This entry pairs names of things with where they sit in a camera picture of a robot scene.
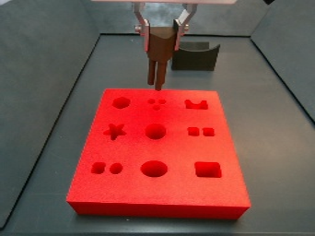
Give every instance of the red foam block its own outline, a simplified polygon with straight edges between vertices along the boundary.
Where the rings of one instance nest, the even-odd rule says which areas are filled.
[[[238,218],[249,199],[217,93],[106,89],[66,201],[78,214]]]

